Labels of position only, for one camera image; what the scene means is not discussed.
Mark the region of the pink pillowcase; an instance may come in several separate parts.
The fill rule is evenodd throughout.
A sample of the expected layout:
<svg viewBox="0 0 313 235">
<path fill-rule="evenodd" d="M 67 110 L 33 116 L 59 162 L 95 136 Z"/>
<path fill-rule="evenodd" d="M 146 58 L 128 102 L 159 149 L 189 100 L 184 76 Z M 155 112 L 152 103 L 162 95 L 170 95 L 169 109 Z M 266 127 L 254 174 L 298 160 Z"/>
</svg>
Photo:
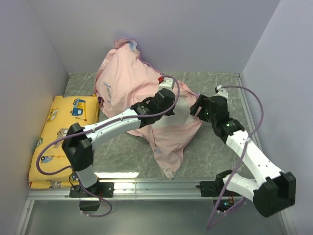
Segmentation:
<svg viewBox="0 0 313 235">
<path fill-rule="evenodd" d="M 140 60 L 133 40 L 117 40 L 102 62 L 94 83 L 100 109 L 109 118 L 131 105 L 154 96 L 158 91 L 161 72 Z M 197 96 L 183 82 L 174 87 L 174 94 L 186 99 L 191 107 Z M 183 163 L 183 150 L 201 126 L 199 118 L 185 125 L 153 129 L 152 125 L 129 131 L 130 135 L 146 139 L 164 175 L 173 179 Z"/>
</svg>

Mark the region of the white pillow insert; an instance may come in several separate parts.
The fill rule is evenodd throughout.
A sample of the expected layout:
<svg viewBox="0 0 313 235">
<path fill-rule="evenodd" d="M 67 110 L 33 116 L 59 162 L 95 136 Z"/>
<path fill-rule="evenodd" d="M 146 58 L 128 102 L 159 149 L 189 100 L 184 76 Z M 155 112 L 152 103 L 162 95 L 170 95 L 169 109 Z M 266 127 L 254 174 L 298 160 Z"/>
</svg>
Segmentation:
<svg viewBox="0 0 313 235">
<path fill-rule="evenodd" d="M 195 117 L 190 115 L 190 107 L 185 98 L 180 97 L 174 108 L 173 116 L 163 116 L 160 120 L 152 124 L 153 129 L 169 126 L 185 125 L 195 121 Z"/>
</svg>

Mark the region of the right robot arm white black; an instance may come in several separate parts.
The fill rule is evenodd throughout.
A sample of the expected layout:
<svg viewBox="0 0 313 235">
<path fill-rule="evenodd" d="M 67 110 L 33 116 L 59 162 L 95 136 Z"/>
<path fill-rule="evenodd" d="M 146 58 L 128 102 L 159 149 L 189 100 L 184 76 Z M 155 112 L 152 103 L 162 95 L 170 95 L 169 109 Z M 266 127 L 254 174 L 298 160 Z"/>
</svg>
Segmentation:
<svg viewBox="0 0 313 235">
<path fill-rule="evenodd" d="M 200 182 L 198 188 L 203 197 L 229 196 L 233 192 L 252 201 L 263 217 L 270 217 L 295 204 L 295 176 L 291 172 L 284 173 L 248 139 L 248 132 L 242 124 L 230 117 L 225 97 L 201 94 L 191 106 L 190 114 L 209 122 L 214 134 L 243 157 L 243 163 L 254 177 L 250 180 L 232 170 L 221 172 L 213 183 Z"/>
</svg>

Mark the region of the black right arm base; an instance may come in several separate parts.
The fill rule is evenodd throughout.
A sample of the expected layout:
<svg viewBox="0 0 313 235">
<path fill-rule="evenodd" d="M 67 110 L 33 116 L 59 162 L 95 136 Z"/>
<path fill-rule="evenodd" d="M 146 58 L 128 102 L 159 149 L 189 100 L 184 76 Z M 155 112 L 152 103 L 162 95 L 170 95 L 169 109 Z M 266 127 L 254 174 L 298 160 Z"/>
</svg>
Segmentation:
<svg viewBox="0 0 313 235">
<path fill-rule="evenodd" d="M 200 190 L 201 197 L 219 197 L 220 192 L 224 186 L 223 182 L 215 181 L 200 181 L 196 188 Z M 226 212 L 234 205 L 234 197 L 240 196 L 239 194 L 225 190 L 223 198 L 221 199 L 217 211 Z"/>
</svg>

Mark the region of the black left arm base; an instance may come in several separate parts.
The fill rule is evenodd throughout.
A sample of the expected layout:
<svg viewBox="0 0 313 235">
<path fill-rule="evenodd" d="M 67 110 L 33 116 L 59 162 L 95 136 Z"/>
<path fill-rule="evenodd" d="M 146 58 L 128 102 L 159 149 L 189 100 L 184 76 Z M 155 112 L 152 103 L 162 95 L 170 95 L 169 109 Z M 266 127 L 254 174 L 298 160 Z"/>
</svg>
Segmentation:
<svg viewBox="0 0 313 235">
<path fill-rule="evenodd" d="M 91 217 L 102 217 L 112 212 L 112 204 L 107 198 L 113 197 L 113 182 L 97 182 L 95 185 L 84 188 L 81 185 L 72 186 L 69 198 L 79 199 L 79 209 L 85 215 Z M 104 215 L 90 215 L 90 212 L 96 212 L 100 208 L 101 202 L 109 206 L 109 211 Z"/>
</svg>

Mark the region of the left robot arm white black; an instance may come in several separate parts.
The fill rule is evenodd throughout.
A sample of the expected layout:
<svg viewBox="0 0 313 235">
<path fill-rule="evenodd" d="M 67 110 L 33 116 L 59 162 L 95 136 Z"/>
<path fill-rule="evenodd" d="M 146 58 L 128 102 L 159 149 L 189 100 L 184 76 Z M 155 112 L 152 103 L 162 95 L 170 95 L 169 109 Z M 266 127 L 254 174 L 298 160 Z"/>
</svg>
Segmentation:
<svg viewBox="0 0 313 235">
<path fill-rule="evenodd" d="M 80 181 L 82 193 L 93 197 L 100 192 L 92 168 L 94 149 L 122 133 L 153 124 L 163 115 L 173 115 L 175 101 L 175 94 L 163 88 L 155 96 L 138 102 L 105 121 L 84 127 L 78 123 L 71 125 L 63 140 L 62 149 Z"/>
</svg>

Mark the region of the yellow cartoon car pillow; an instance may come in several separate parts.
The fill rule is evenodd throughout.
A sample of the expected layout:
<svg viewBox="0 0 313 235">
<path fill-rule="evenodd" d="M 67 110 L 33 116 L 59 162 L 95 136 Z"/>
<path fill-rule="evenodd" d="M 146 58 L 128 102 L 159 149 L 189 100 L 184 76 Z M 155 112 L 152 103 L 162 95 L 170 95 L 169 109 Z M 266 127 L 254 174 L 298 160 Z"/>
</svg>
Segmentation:
<svg viewBox="0 0 313 235">
<path fill-rule="evenodd" d="M 61 141 L 51 146 L 42 156 L 39 156 L 39 153 L 51 142 L 65 137 L 72 124 L 85 126 L 97 123 L 98 111 L 99 103 L 95 95 L 54 98 L 32 157 L 28 175 L 30 188 L 69 188 L 78 184 L 78 179 L 71 169 L 47 176 L 37 170 L 36 162 L 39 162 L 41 170 L 45 172 L 55 172 L 68 166 L 69 161 L 62 150 Z"/>
</svg>

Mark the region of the aluminium right side rail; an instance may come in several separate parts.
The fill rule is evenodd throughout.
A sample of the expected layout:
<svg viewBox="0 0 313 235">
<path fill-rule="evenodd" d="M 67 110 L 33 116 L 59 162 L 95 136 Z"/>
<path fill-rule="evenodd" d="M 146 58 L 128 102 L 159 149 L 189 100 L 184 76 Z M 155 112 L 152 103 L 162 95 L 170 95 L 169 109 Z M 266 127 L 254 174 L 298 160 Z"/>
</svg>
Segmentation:
<svg viewBox="0 0 313 235">
<path fill-rule="evenodd" d="M 234 78 L 236 80 L 235 84 L 238 86 L 242 86 L 242 81 L 241 81 L 241 74 L 240 73 L 234 73 Z M 249 132 L 252 132 L 255 129 L 255 124 L 254 124 L 254 120 L 249 108 L 249 104 L 247 101 L 247 95 L 249 95 L 249 92 L 243 89 L 240 89 L 240 97 L 241 97 L 241 101 L 243 104 L 243 108 L 244 108 L 244 112 L 245 112 L 245 116 L 247 119 L 247 123 L 248 123 L 248 128 L 249 128 Z M 259 140 L 259 136 L 257 134 L 257 132 L 255 132 L 252 136 L 252 140 L 253 142 L 259 147 L 259 149 L 261 151 L 263 151 L 260 140 Z"/>
</svg>

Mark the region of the aluminium rail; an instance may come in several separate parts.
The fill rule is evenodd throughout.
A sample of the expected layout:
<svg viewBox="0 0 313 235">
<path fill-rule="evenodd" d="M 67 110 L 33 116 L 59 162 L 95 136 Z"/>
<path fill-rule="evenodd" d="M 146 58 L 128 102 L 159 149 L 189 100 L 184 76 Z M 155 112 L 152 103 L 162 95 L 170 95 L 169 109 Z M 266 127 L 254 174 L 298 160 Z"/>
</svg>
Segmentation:
<svg viewBox="0 0 313 235">
<path fill-rule="evenodd" d="M 240 73 L 234 73 L 234 78 L 236 80 L 235 84 L 238 86 L 242 86 L 242 81 L 241 81 L 241 74 Z M 249 95 L 249 92 L 243 89 L 240 89 L 240 97 L 241 97 L 241 101 L 243 104 L 243 108 L 244 108 L 244 112 L 245 112 L 245 116 L 247 119 L 247 123 L 248 123 L 248 128 L 249 128 L 249 132 L 252 132 L 255 129 L 255 124 L 254 124 L 254 120 L 249 108 L 249 104 L 247 101 L 247 95 Z M 257 134 L 257 132 L 255 132 L 252 136 L 252 140 L 253 142 L 259 147 L 259 149 L 261 151 L 263 151 L 260 140 L 259 140 L 259 136 Z"/>
<path fill-rule="evenodd" d="M 213 198 L 202 197 L 197 180 L 115 179 L 113 210 L 101 218 L 79 212 L 69 188 L 30 189 L 18 235 L 285 235 L 281 214 L 261 217 L 251 203 L 213 229 L 206 223 Z"/>
</svg>

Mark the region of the aluminium front rail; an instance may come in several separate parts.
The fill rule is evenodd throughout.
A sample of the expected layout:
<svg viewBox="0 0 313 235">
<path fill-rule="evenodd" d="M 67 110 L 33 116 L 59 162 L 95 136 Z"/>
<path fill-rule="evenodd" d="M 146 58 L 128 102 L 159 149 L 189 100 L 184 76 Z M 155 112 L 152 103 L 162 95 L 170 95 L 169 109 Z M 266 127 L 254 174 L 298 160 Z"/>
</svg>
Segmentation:
<svg viewBox="0 0 313 235">
<path fill-rule="evenodd" d="M 213 229 L 206 223 L 213 198 L 202 197 L 197 180 L 115 179 L 113 210 L 101 218 L 79 212 L 69 188 L 30 189 L 18 235 L 285 235 L 281 214 L 261 217 L 251 203 Z"/>
</svg>

